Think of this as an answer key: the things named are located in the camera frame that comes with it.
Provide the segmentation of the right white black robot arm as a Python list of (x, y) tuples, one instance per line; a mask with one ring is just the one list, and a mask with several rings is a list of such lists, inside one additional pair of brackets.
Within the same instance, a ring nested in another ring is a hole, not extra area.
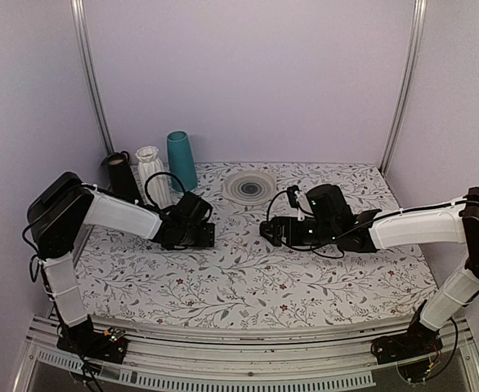
[(449, 202), (385, 212), (352, 212), (341, 189), (319, 185), (305, 194), (309, 210), (301, 209), (298, 187), (285, 190), (297, 216), (268, 216), (260, 235), (275, 247), (315, 251), (334, 245), (340, 252), (374, 253), (397, 246), (425, 243), (463, 243), (464, 263), (443, 287), (424, 302), (401, 338), (406, 355), (417, 356), (458, 310), (479, 294), (479, 187)]

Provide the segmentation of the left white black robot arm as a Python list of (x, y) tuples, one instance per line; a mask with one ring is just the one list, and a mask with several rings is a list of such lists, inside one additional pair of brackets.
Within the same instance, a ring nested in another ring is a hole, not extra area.
[(68, 330), (69, 343), (81, 354), (99, 348), (99, 336), (84, 323), (89, 319), (74, 272), (74, 242), (85, 225), (133, 234), (164, 250), (212, 248), (215, 225), (212, 206), (186, 191), (164, 210), (82, 182), (70, 171), (59, 176), (27, 211), (22, 238), (41, 261), (47, 294)]

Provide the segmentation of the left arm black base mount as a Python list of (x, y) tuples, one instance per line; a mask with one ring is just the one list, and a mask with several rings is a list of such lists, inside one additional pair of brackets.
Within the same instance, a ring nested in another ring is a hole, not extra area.
[(87, 318), (74, 327), (62, 326), (56, 347), (80, 358), (122, 364), (129, 343), (125, 335), (126, 331), (117, 327), (96, 332), (92, 320)]

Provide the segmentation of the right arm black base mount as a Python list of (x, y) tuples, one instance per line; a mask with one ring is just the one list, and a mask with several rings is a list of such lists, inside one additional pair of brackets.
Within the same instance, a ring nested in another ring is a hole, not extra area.
[(419, 355), (436, 353), (443, 348), (439, 332), (421, 324), (421, 312), (426, 303), (427, 301), (424, 301), (418, 307), (405, 332), (372, 340), (370, 353), (377, 359), (378, 364), (412, 359)]

